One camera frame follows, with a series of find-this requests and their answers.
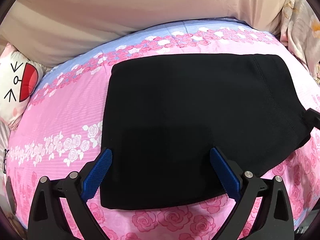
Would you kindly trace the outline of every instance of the beige backdrop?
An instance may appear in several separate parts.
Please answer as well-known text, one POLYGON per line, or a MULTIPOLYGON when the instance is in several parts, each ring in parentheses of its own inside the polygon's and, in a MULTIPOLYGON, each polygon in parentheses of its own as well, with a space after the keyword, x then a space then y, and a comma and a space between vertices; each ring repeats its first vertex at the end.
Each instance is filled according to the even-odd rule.
POLYGON ((0 35, 30 60, 52 67, 130 32, 177 20, 230 16, 278 33, 284 2, 17 0, 0 26, 0 35))

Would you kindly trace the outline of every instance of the metal bolt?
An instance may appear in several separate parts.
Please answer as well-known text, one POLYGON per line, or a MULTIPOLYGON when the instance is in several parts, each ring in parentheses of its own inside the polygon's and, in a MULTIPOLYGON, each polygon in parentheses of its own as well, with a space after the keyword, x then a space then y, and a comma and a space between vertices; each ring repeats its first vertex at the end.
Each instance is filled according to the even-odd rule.
POLYGON ((246 171, 244 173, 244 175, 247 177, 247 178, 252 178, 253 177, 253 173, 251 171, 246 171))
POLYGON ((47 181, 47 177, 46 176, 41 177, 41 179, 40 179, 41 183, 45 183, 46 181, 47 181))
POLYGON ((76 177, 78 177, 78 172, 76 172, 76 171, 71 172, 69 177, 72 179, 75 179, 76 177))
POLYGON ((276 181, 281 182, 282 178, 280 176, 276 176, 276 181))

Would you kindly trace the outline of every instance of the blue gripper pad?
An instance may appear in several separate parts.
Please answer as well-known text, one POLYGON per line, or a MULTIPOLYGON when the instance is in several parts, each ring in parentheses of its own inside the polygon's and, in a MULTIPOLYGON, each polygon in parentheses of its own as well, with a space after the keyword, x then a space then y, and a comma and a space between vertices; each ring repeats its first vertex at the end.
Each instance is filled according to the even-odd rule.
POLYGON ((106 149, 82 184, 81 198, 86 203, 93 198, 112 163, 112 152, 106 149))
POLYGON ((210 150, 210 163, 216 172, 223 188, 229 198, 238 202, 241 198, 241 183, 233 173, 225 159, 221 156, 217 148, 210 150))

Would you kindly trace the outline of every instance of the pink bed sheet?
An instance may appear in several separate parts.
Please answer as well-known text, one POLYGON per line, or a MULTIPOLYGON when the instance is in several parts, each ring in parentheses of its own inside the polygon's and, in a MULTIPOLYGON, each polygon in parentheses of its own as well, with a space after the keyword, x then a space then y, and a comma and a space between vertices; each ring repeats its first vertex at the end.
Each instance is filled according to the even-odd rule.
MULTIPOLYGON (((203 23, 194 33, 186 33, 182 25, 181 31, 165 37, 148 36, 135 44, 130 40, 125 42, 113 51, 101 50, 85 63, 74 65, 70 71, 54 78, 52 83, 41 84, 32 96, 17 131, 11 133, 7 173, 12 178, 17 216, 25 226, 35 188, 42 176, 64 178, 71 171, 79 171, 100 152, 108 80, 111 68, 117 62, 158 54, 276 54, 286 62, 303 106, 319 111, 320 88, 298 60, 271 34, 243 28, 212 30, 203 23)), ((232 128, 230 136, 235 136, 232 128)), ((305 146, 263 176, 269 179, 275 175, 283 177, 295 228, 320 197, 319 130, 313 129, 311 136, 305 146)), ((136 178, 136 183, 143 181, 141 177, 136 178)), ((261 199, 256 200, 239 237, 249 233, 260 202, 261 199)), ((87 204, 111 240, 209 240, 219 230, 235 202, 222 195, 166 209, 108 210, 101 207, 98 191, 87 204)), ((83 239, 65 200, 62 200, 62 206, 73 234, 83 239)))

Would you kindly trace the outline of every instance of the black garment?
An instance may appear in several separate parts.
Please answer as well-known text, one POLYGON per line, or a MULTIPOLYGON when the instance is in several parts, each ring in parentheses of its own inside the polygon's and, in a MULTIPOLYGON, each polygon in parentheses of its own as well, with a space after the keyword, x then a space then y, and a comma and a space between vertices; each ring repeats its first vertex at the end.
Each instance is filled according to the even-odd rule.
POLYGON ((209 161, 218 146, 257 176, 310 139, 289 70, 276 55, 181 54, 115 65, 102 147, 113 163, 101 205, 152 209, 224 193, 209 161))

